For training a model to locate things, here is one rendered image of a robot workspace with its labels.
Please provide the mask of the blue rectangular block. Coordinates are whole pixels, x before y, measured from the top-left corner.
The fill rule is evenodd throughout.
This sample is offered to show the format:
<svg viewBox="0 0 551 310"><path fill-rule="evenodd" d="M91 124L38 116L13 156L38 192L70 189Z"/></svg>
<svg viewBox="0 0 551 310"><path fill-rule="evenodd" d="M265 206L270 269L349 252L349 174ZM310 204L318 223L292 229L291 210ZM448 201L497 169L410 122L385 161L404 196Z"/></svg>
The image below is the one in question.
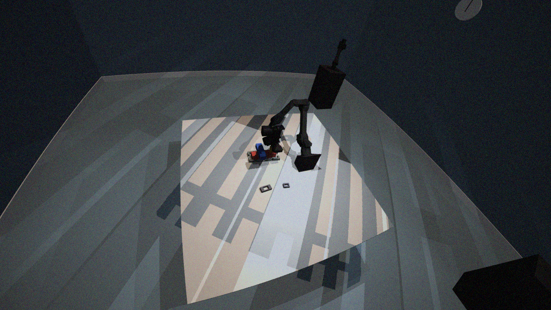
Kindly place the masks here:
<svg viewBox="0 0 551 310"><path fill-rule="evenodd" d="M264 148L262 143L256 143L255 148L257 150L258 156L260 160L265 160L267 158L266 153L264 152Z"/></svg>

